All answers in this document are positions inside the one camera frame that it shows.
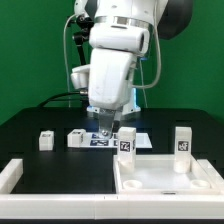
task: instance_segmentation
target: black table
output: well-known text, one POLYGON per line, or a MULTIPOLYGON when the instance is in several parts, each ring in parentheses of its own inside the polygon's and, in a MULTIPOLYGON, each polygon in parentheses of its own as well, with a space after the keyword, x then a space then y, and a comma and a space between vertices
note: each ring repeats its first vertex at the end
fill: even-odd
MULTIPOLYGON (((137 149, 137 154, 173 154, 175 127, 191 127, 193 156, 208 159, 224 177, 224 125, 204 111, 143 109, 139 118, 122 121, 121 126, 136 127, 138 132, 149 134, 153 148, 137 149)), ((113 155, 116 150, 68 148, 67 134, 81 128, 95 132, 98 121, 87 117, 86 112, 79 108, 27 108, 1 125, 0 171, 12 158, 23 158, 24 161, 24 175, 12 193, 114 194, 113 155), (53 152, 39 151, 39 136, 44 130, 55 133, 53 152)))

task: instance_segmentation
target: green backdrop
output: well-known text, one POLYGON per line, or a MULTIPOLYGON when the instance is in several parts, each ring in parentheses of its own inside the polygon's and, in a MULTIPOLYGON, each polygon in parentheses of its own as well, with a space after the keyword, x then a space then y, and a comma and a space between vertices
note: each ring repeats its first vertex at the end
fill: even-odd
MULTIPOLYGON (((73 2, 0 1, 0 124, 67 90, 62 32, 73 2)), ((224 122, 224 1, 194 2, 189 27, 178 37, 161 41, 162 77, 157 87, 147 90, 148 104, 202 109, 224 122)), ((71 40, 68 44, 71 63, 77 66, 77 52, 71 40)), ((153 50, 150 60, 143 64, 146 82, 156 72, 153 50)), ((138 104, 144 106, 141 91, 138 104)))

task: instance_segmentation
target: printed label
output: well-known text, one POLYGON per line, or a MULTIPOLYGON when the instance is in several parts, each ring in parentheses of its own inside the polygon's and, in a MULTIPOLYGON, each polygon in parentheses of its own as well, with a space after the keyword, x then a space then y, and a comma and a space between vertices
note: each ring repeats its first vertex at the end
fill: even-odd
POLYGON ((130 152, 130 150, 131 150, 130 142, 120 141, 120 151, 130 152))
POLYGON ((189 142, 178 141, 178 151, 187 152, 189 150, 189 142))

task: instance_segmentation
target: white box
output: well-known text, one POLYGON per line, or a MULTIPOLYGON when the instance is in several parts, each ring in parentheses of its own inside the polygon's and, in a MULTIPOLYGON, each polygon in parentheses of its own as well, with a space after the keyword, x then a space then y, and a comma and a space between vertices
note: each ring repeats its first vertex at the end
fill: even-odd
POLYGON ((68 147, 80 148, 81 144, 83 143, 83 140, 85 138, 85 135, 86 135, 86 130, 74 129, 67 136, 68 147))
POLYGON ((39 137, 39 150, 52 151, 54 148, 54 132, 42 131, 39 137))

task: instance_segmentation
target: white block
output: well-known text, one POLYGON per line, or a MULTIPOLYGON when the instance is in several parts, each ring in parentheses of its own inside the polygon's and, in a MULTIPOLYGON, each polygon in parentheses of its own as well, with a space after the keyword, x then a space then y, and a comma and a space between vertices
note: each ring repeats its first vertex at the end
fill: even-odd
POLYGON ((42 131, 39 137, 39 150, 52 151, 54 148, 54 132, 42 131))
POLYGON ((188 173, 191 167, 192 130, 189 127, 176 127, 174 171, 188 173))
POLYGON ((123 169, 132 172, 136 156, 136 128, 122 127, 118 132, 118 160, 123 169))
POLYGON ((81 147, 84 137, 86 135, 86 130, 84 129, 74 129, 71 133, 68 134, 68 147, 81 147))
POLYGON ((0 194, 10 194, 23 174, 23 160, 12 159, 0 173, 0 194))

